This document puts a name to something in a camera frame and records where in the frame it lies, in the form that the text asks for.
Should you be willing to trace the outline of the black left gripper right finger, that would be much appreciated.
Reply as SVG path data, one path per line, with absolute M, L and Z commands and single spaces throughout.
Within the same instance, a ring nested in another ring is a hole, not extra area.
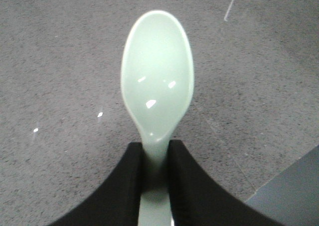
M 278 226 L 228 193 L 199 166 L 181 140 L 168 147 L 169 197 L 177 226 Z

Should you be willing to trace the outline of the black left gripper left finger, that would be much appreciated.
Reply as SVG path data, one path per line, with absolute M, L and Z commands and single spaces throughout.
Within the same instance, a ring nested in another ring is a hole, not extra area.
M 136 226 L 142 190 L 142 144 L 131 142 L 98 189 L 52 226 Z

